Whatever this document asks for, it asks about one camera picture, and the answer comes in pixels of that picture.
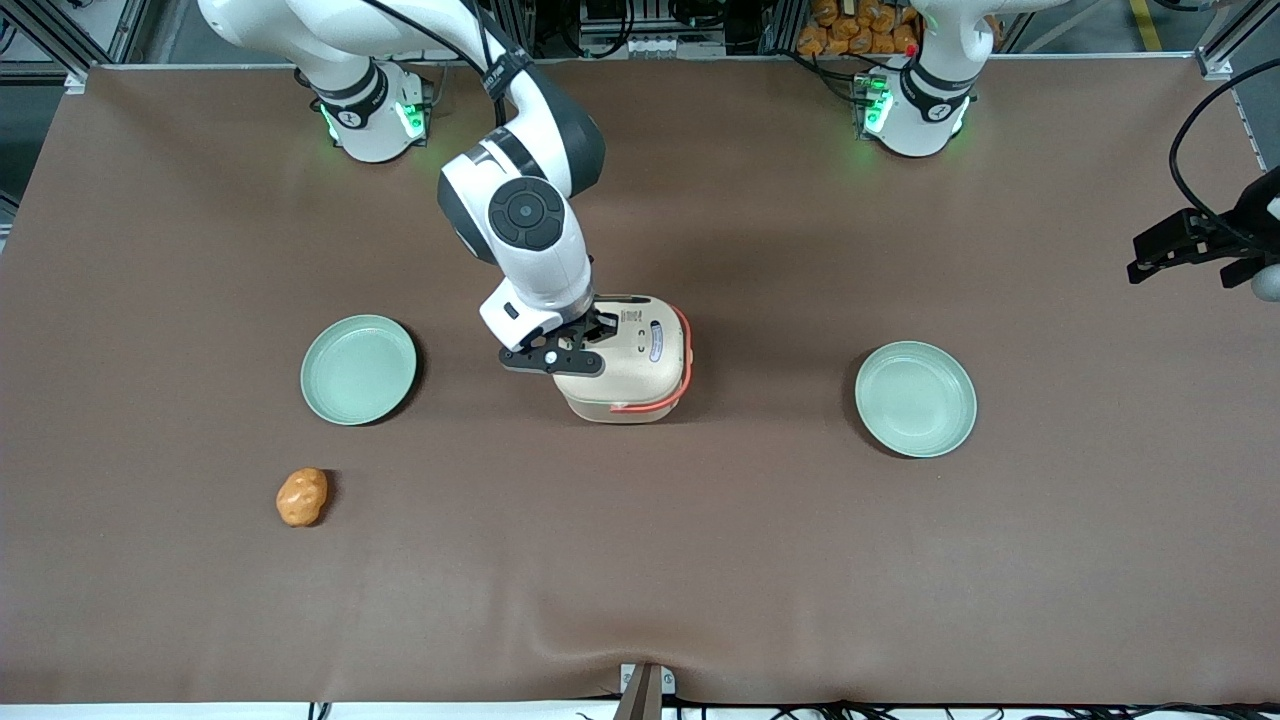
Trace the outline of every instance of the light green plate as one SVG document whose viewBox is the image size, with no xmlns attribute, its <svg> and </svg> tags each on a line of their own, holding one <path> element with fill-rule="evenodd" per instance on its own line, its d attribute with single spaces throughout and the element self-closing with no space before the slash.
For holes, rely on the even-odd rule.
<svg viewBox="0 0 1280 720">
<path fill-rule="evenodd" d="M 876 439 L 911 457 L 960 447 L 978 419 L 969 373 L 923 342 L 892 342 L 872 352 L 858 370 L 854 398 Z"/>
<path fill-rule="evenodd" d="M 381 315 L 352 315 L 307 348 L 302 397 L 330 423 L 362 425 L 394 410 L 416 373 L 417 350 L 404 328 Z"/>
</svg>

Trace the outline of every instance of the green indicator light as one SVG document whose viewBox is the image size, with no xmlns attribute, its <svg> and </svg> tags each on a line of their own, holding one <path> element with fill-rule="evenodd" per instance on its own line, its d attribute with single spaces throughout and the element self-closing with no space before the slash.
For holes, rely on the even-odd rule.
<svg viewBox="0 0 1280 720">
<path fill-rule="evenodd" d="M 401 119 L 401 124 L 404 126 L 404 132 L 410 137 L 419 137 L 422 135 L 422 111 L 413 105 L 403 105 L 401 102 L 396 104 L 396 114 Z"/>
<path fill-rule="evenodd" d="M 884 92 L 881 99 L 876 101 L 870 110 L 867 111 L 867 126 L 868 132 L 879 132 L 884 128 L 884 119 L 888 117 L 890 108 L 893 106 L 893 95 Z"/>
<path fill-rule="evenodd" d="M 324 105 L 320 105 L 320 114 L 324 117 L 324 124 L 329 126 L 329 137 L 338 142 L 338 128 L 333 127 L 333 117 L 329 115 L 329 110 Z"/>
</svg>

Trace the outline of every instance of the black cable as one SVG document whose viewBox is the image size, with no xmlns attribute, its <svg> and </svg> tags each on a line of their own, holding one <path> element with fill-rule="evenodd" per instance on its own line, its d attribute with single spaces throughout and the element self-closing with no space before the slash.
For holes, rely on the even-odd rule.
<svg viewBox="0 0 1280 720">
<path fill-rule="evenodd" d="M 480 46 L 484 47 L 484 67 L 485 72 L 493 67 L 493 55 L 489 53 L 489 33 L 484 29 L 484 20 L 480 19 L 479 0 L 471 0 L 471 13 L 476 17 L 476 35 L 480 36 Z M 493 101 L 493 126 L 502 127 L 507 124 L 507 104 L 502 97 Z"/>
<path fill-rule="evenodd" d="M 566 0 L 566 3 L 561 6 L 561 38 L 564 41 L 564 45 L 568 46 L 570 51 L 579 58 L 608 58 L 621 50 L 622 46 L 627 44 L 627 40 L 631 40 L 631 32 L 636 27 L 636 9 L 631 5 L 631 0 L 622 0 L 622 19 L 618 22 L 618 37 L 613 41 L 613 45 L 609 46 L 608 50 L 599 55 L 593 55 L 589 50 L 584 50 L 581 45 L 570 37 L 568 31 L 572 27 L 572 20 L 566 20 L 564 18 L 572 17 L 573 13 L 566 13 L 566 9 L 571 10 L 575 5 L 576 3 L 573 0 Z"/>
<path fill-rule="evenodd" d="M 822 85 L 826 85 L 827 90 L 829 90 L 831 94 L 835 95 L 836 97 L 840 97 L 845 102 L 851 102 L 851 104 L 858 102 L 858 100 L 855 100 L 852 95 L 849 95 L 847 92 L 841 90 L 838 85 L 833 85 L 835 81 L 832 81 L 827 76 L 818 73 L 818 77 L 822 78 Z"/>
<path fill-rule="evenodd" d="M 618 696 L 605 696 L 609 700 L 618 700 Z M 760 708 L 768 706 L 759 705 L 741 705 L 741 703 L 705 703 L 705 702 L 692 702 L 684 700 L 681 697 L 672 697 L 663 700 L 664 707 L 676 707 L 678 711 L 685 708 L 696 707 L 701 710 L 703 720 L 707 717 L 708 708 Z M 865 720 L 899 720 L 893 715 L 893 706 L 873 706 L 861 702 L 854 702 L 847 700 L 841 700 L 836 702 L 827 703 L 808 703 L 808 705 L 778 705 L 773 706 L 776 712 L 769 720 L 801 720 L 800 712 L 808 711 L 817 714 L 822 720 L 855 720 L 856 715 L 861 715 Z M 950 707 L 941 707 L 946 714 L 948 720 L 955 720 L 955 715 L 951 712 Z M 993 706 L 995 712 L 987 717 L 992 720 L 1005 720 L 1005 708 L 1001 706 Z M 1277 714 L 1280 712 L 1280 705 L 1276 703 L 1260 703 L 1260 705 L 1215 705 L 1203 706 L 1193 705 L 1185 702 L 1169 702 L 1165 705 L 1156 706 L 1042 706 L 1039 710 L 1057 711 L 1065 715 L 1029 715 L 1024 720 L 1137 720 L 1146 715 L 1162 711 L 1176 711 L 1176 712 L 1192 712 L 1199 715 L 1208 715 L 1217 717 L 1219 720 L 1266 720 L 1265 716 L 1260 715 L 1262 712 Z"/>
<path fill-rule="evenodd" d="M 805 58 L 804 55 L 796 53 L 795 50 L 786 50 L 783 47 L 780 47 L 777 50 L 769 50 L 768 53 L 765 53 L 765 55 L 785 55 L 787 58 L 791 58 L 796 63 L 800 63 L 800 67 L 805 68 L 810 73 L 826 74 L 827 77 L 829 77 L 832 79 L 847 79 L 847 81 L 852 81 L 854 79 L 854 76 L 851 76 L 849 73 L 837 73 L 835 70 L 823 69 L 823 68 L 820 68 L 818 65 L 817 58 L 814 58 L 813 60 L 809 60 L 808 58 Z M 868 58 L 867 55 L 859 55 L 858 53 L 849 53 L 845 56 L 847 56 L 847 58 L 855 58 L 855 59 L 861 60 L 861 61 L 864 61 L 864 63 L 867 63 L 869 65 L 874 65 L 877 68 L 884 68 L 886 70 L 902 72 L 904 69 L 906 69 L 905 65 L 901 67 L 901 68 L 895 68 L 893 65 L 882 63 L 882 61 L 879 61 L 879 60 L 877 60 L 874 58 Z"/>
<path fill-rule="evenodd" d="M 1178 13 L 1202 13 L 1211 8 L 1211 5 L 1179 5 L 1176 0 L 1151 0 L 1151 1 L 1166 10 L 1174 10 Z"/>
<path fill-rule="evenodd" d="M 0 41 L 4 41 L 4 47 L 0 47 L 0 55 L 4 55 L 5 53 L 8 53 L 9 47 L 13 46 L 14 38 L 18 37 L 18 28 L 13 28 L 13 35 L 10 35 L 8 38 L 5 38 L 5 36 L 4 36 L 4 33 L 6 33 L 6 32 L 9 32 L 9 23 L 4 22 L 4 26 L 0 26 Z"/>
<path fill-rule="evenodd" d="M 390 5 L 383 3 L 381 0 L 360 0 L 360 1 L 364 3 L 365 5 L 369 5 L 370 8 L 380 10 L 383 14 L 390 15 L 392 18 L 394 18 L 394 19 L 404 23 L 404 24 L 407 24 L 408 27 L 416 29 L 417 32 L 421 32 L 422 35 L 425 35 L 425 36 L 430 37 L 431 40 L 439 42 L 440 45 L 448 47 L 449 50 L 453 51 L 454 55 L 457 55 L 458 58 L 461 58 L 462 60 L 465 60 L 467 63 L 467 65 L 471 65 L 472 70 L 480 73 L 481 77 L 484 76 L 485 70 L 488 69 L 488 68 L 481 69 L 480 65 L 477 65 L 475 63 L 475 60 L 472 60 L 471 58 L 466 56 L 452 42 L 449 42 L 448 40 L 444 40 L 443 37 L 440 37 L 439 35 L 436 35 L 434 31 L 426 28 L 422 23 L 415 20 L 413 18 L 406 15 L 404 13 L 401 13 L 399 10 L 397 10 L 396 8 L 392 8 Z M 492 64 L 492 60 L 489 58 L 489 38 L 484 33 L 484 23 L 480 20 L 480 9 L 479 9 L 479 5 L 476 4 L 476 0 L 471 0 L 471 6 L 472 6 L 472 12 L 476 15 L 476 23 L 481 28 L 480 29 L 480 44 L 484 46 L 485 64 L 488 65 L 488 64 Z M 495 124 L 500 126 L 500 124 L 503 124 L 503 123 L 507 122 L 506 120 L 507 108 L 506 108 L 506 105 L 503 105 L 502 99 L 498 99 L 498 100 L 494 101 L 494 104 L 493 104 L 493 114 L 494 114 L 494 123 Z"/>
<path fill-rule="evenodd" d="M 719 12 L 714 15 L 707 18 L 703 22 L 698 22 L 696 15 L 692 13 L 686 13 L 681 9 L 680 0 L 667 0 L 667 14 L 676 18 L 680 24 L 686 24 L 694 29 L 709 29 L 721 27 L 724 24 L 724 17 L 728 14 L 728 4 L 721 5 Z"/>
<path fill-rule="evenodd" d="M 1236 231 L 1226 220 L 1224 220 L 1221 215 L 1210 210 L 1208 205 L 1206 205 L 1203 200 L 1201 200 L 1194 192 L 1192 192 L 1192 188 L 1187 184 L 1187 181 L 1183 179 L 1181 169 L 1178 168 L 1178 150 L 1183 146 L 1183 140 L 1187 137 L 1187 132 L 1192 129 L 1192 124 L 1196 122 L 1197 118 L 1201 117 L 1201 113 L 1204 111 L 1204 108 L 1208 108 L 1210 104 L 1213 102 L 1213 100 L 1217 100 L 1224 94 L 1229 92 L 1233 87 L 1240 85 L 1242 82 L 1249 79 L 1256 74 L 1261 74 L 1272 68 L 1280 68 L 1280 58 L 1276 58 L 1274 60 L 1267 60 L 1266 63 L 1262 63 L 1260 65 L 1254 65 L 1244 70 L 1243 73 L 1233 77 L 1231 79 L 1224 82 L 1219 87 L 1215 87 L 1213 92 L 1210 92 L 1207 96 L 1204 96 L 1204 99 L 1201 100 L 1199 104 L 1196 105 L 1196 108 L 1192 110 L 1192 114 L 1187 115 L 1187 120 L 1183 123 L 1183 127 L 1178 128 L 1178 135 L 1174 136 L 1174 142 L 1169 146 L 1169 173 L 1172 176 L 1174 184 L 1178 186 L 1178 191 L 1183 193 L 1183 197 L 1185 197 L 1187 201 L 1192 204 L 1192 206 L 1199 210 L 1201 214 L 1208 218 L 1210 222 L 1212 222 L 1215 225 L 1235 236 L 1235 238 L 1244 247 L 1249 247 L 1253 250 L 1262 250 L 1262 249 L 1258 247 L 1258 243 L 1252 237 L 1245 236 L 1244 233 Z M 1171 703 L 1170 707 L 1179 708 L 1184 706 L 1181 706 L 1180 703 Z M 1239 715 L 1236 715 L 1236 717 L 1230 717 L 1230 715 L 1221 715 L 1221 716 L 1228 717 L 1229 720 L 1243 720 L 1243 716 Z"/>
</svg>

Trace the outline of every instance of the plate rim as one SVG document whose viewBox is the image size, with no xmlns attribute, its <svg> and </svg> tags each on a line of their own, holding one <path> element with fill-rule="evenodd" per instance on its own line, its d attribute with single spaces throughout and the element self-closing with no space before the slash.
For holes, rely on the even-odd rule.
<svg viewBox="0 0 1280 720">
<path fill-rule="evenodd" d="M 408 347 L 412 351 L 412 369 L 410 372 L 408 383 L 404 386 L 404 391 L 401 393 L 399 398 L 397 398 L 396 402 L 392 404 L 390 407 L 367 419 L 339 420 L 332 415 L 321 413 L 320 409 L 316 407 L 316 402 L 312 400 L 311 395 L 307 392 L 307 368 L 315 361 L 315 357 L 319 355 L 320 342 L 325 340 L 325 336 L 334 332 L 335 328 L 348 323 L 356 325 L 352 329 L 376 329 L 388 332 L 396 336 L 397 340 L 408 343 Z M 302 400 L 307 404 L 307 407 L 310 407 L 311 413 L 314 413 L 321 420 L 326 423 L 333 423 L 334 425 L 343 425 L 343 427 L 367 425 L 369 423 L 374 423 L 381 418 L 385 418 L 388 414 L 396 410 L 396 407 L 398 407 L 401 402 L 404 401 L 404 397 L 407 397 L 410 391 L 413 388 L 413 380 L 417 379 L 419 359 L 420 354 L 417 350 L 417 343 L 413 342 L 413 336 L 411 336 L 408 331 L 404 328 L 404 325 L 402 325 L 396 319 L 388 318 L 387 315 L 378 315 L 374 313 L 361 313 L 356 315 L 348 315 L 346 318 L 340 318 L 330 323 L 325 329 L 320 331 L 320 333 L 316 334 L 315 340 L 311 341 L 311 345 L 307 346 L 307 351 L 302 355 L 302 364 L 298 368 L 298 388 L 302 391 Z"/>
<path fill-rule="evenodd" d="M 872 423 L 867 421 L 867 411 L 863 407 L 863 388 L 865 387 L 867 377 L 869 373 L 868 368 L 872 366 L 874 360 L 877 360 L 877 356 L 887 355 L 892 350 L 902 347 L 925 347 L 934 352 L 938 352 L 943 357 L 950 359 L 951 363 L 954 363 L 955 366 L 959 368 L 960 370 L 959 374 L 954 374 L 948 368 L 940 366 L 936 363 L 929 363 L 929 361 L 927 363 L 929 365 L 933 365 L 934 368 L 941 369 L 943 373 L 956 377 L 960 380 L 959 384 L 961 395 L 968 395 L 968 397 L 972 398 L 973 401 L 973 413 L 969 418 L 969 423 L 964 427 L 964 432 L 957 434 L 957 438 L 954 443 L 943 446 L 943 448 L 940 451 L 920 454 L 904 450 L 901 446 L 888 442 L 887 439 L 881 437 L 881 433 L 876 432 L 876 427 Z M 973 433 L 974 425 L 977 425 L 978 423 L 978 389 L 973 384 L 973 378 L 969 377 L 969 370 L 966 370 L 964 364 L 956 360 L 956 357 L 950 352 L 947 352 L 946 350 L 942 350 L 936 345 L 923 342 L 919 340 L 899 340 L 884 343 L 873 350 L 872 354 L 868 355 L 867 359 L 863 360 L 861 365 L 858 368 L 858 377 L 854 379 L 854 405 L 858 409 L 858 418 L 863 421 L 863 427 L 867 428 L 867 432 L 869 432 L 872 437 L 874 437 L 884 447 L 906 457 L 931 459 L 931 457 L 941 457 L 942 455 L 952 452 L 954 450 L 964 445 L 966 439 L 969 439 L 969 436 Z"/>
</svg>

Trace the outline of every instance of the orange handle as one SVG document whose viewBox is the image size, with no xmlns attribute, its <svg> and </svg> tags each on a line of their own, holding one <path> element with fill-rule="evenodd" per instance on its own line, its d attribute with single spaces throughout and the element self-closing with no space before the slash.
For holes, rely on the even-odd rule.
<svg viewBox="0 0 1280 720">
<path fill-rule="evenodd" d="M 680 311 L 680 307 L 671 305 L 671 309 L 676 311 L 676 315 L 680 318 L 680 325 L 685 331 L 685 379 L 681 380 L 676 392 L 671 393 L 664 400 L 649 402 L 646 405 L 614 405 L 609 407 L 609 413 L 640 414 L 653 413 L 655 410 L 662 410 L 663 407 L 671 407 L 676 402 L 680 402 L 680 398 L 685 396 L 685 391 L 689 389 L 689 383 L 694 379 L 694 333 L 689 329 L 689 318 Z"/>
</svg>

